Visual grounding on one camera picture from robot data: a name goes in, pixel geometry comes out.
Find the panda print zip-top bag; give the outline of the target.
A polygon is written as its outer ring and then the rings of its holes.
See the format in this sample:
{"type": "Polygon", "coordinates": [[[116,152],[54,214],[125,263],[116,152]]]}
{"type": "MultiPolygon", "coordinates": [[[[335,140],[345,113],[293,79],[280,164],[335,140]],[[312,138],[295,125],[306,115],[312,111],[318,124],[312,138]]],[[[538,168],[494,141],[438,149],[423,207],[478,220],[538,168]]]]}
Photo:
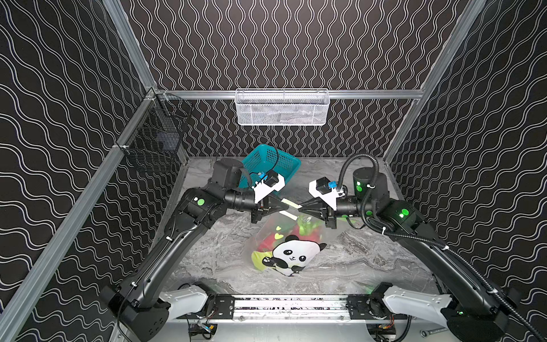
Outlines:
{"type": "Polygon", "coordinates": [[[327,247],[326,226],[320,219],[299,212],[300,206],[283,199],[288,209],[267,217],[264,226],[244,248],[247,261],[261,272],[295,276],[327,247]]]}

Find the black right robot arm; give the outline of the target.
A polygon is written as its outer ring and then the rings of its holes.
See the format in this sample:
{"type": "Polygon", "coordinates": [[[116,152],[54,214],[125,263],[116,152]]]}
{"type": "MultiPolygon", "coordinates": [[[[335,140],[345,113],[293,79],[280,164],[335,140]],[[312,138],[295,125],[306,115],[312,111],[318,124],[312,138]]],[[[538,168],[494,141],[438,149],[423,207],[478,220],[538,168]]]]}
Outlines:
{"type": "Polygon", "coordinates": [[[353,172],[353,194],[328,178],[309,183],[312,198],[300,211],[335,228],[363,218],[365,227],[389,237],[415,255],[436,281],[438,294],[403,289],[390,282],[376,286],[366,306],[370,315],[401,314],[446,328],[459,341],[498,341],[507,332],[517,295],[490,283],[443,242],[410,203],[390,196],[386,175],[377,168],[353,172]]]}

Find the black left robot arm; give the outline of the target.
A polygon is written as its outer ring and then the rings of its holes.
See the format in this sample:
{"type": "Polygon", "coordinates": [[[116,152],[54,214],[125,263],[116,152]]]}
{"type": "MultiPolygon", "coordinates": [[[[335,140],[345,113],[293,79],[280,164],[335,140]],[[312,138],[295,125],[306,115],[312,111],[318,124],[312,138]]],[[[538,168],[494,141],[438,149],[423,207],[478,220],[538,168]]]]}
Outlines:
{"type": "Polygon", "coordinates": [[[241,161],[222,158],[200,188],[182,195],[165,228],[163,238],[152,248],[136,271],[119,284],[105,286],[101,301],[127,329],[127,341],[150,341],[165,324],[187,314],[209,314],[213,293],[206,286],[165,292],[163,287],[192,246],[230,209],[249,212],[253,223],[289,206],[275,194],[286,181],[274,170],[263,174],[250,187],[240,187],[249,172],[241,161]]]}

